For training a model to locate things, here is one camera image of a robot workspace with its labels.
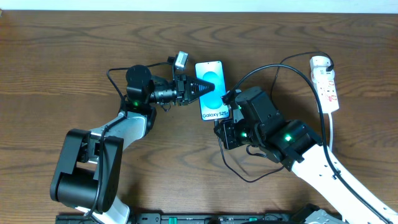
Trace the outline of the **blue Galaxy smartphone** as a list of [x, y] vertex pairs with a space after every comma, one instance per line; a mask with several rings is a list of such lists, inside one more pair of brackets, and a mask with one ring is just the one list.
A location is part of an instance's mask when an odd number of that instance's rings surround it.
[[202, 62], [195, 65], [197, 78], [213, 83], [215, 89], [199, 98], [201, 118], [204, 121], [229, 117], [229, 109], [223, 103], [226, 94], [223, 65], [221, 61]]

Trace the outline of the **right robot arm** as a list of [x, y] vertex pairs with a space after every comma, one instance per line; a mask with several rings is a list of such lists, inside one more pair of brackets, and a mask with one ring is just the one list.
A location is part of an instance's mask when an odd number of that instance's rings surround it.
[[348, 223], [397, 223], [397, 212], [375, 197], [321, 137], [300, 120], [286, 120], [258, 86], [234, 93], [233, 116], [214, 128], [225, 149], [252, 145], [316, 189]]

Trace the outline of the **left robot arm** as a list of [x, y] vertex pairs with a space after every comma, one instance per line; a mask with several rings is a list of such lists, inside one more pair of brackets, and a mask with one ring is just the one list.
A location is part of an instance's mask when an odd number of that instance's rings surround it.
[[157, 115], [155, 104], [187, 105], [213, 91], [213, 83], [186, 74], [171, 81], [153, 76], [148, 66], [125, 69], [127, 93], [118, 115], [89, 131], [67, 132], [50, 184], [50, 198], [84, 212], [84, 220], [127, 223], [131, 209], [117, 196], [123, 151], [146, 136]]

